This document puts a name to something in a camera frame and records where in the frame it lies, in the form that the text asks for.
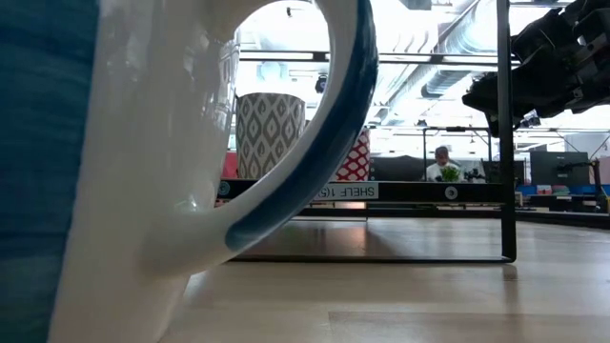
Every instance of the person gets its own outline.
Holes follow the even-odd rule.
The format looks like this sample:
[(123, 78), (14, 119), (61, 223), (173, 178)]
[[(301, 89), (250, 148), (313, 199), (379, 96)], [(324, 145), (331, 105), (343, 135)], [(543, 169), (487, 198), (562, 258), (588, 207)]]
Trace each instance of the person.
[(424, 177), (426, 177), (427, 181), (443, 182), (442, 170), (445, 168), (457, 169), (459, 171), (459, 173), (457, 174), (457, 181), (464, 181), (464, 175), (460, 167), (449, 161), (449, 150), (447, 149), (447, 147), (438, 147), (435, 150), (435, 159), (437, 162), (426, 169), (426, 175), (424, 175)]

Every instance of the sticker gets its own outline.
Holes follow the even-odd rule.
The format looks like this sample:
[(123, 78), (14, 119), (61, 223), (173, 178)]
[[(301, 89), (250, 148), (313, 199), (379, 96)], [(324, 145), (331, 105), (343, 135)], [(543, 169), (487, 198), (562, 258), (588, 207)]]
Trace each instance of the sticker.
[(453, 186), (449, 186), (445, 189), (445, 196), (449, 200), (456, 200), (458, 197), (458, 190)]
[(365, 200), (379, 198), (377, 182), (337, 182), (324, 186), (314, 201)]
[(231, 186), (229, 186), (229, 182), (220, 181), (220, 187), (218, 187), (218, 195), (225, 196), (225, 195), (229, 194), (230, 190), (231, 190)]

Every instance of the blue mug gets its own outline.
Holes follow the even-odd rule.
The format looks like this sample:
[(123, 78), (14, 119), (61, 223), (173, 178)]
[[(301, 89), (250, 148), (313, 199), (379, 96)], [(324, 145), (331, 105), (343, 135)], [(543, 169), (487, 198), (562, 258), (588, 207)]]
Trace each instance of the blue mug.
[(236, 31), (272, 2), (0, 5), (0, 342), (157, 342), (191, 274), (279, 228), (329, 180), (376, 84), (369, 0), (316, 1), (333, 58), (315, 119), (214, 209)]

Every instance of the green plant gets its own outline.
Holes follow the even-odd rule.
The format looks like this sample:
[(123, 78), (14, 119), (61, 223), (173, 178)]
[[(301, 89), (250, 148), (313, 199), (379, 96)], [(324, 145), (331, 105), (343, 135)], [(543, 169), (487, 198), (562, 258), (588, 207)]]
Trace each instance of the green plant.
[(458, 182), (459, 180), (459, 170), (454, 167), (447, 166), (440, 170), (440, 174), (444, 182)]

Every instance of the diamond pattern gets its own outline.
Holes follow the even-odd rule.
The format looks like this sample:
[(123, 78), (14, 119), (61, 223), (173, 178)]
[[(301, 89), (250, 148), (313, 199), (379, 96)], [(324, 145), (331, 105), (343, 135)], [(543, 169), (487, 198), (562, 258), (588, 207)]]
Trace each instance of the diamond pattern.
[(368, 129), (362, 130), (333, 180), (367, 181), (371, 165), (369, 133)]
[(236, 138), (240, 178), (258, 179), (296, 143), (305, 128), (305, 102), (279, 93), (238, 98)]

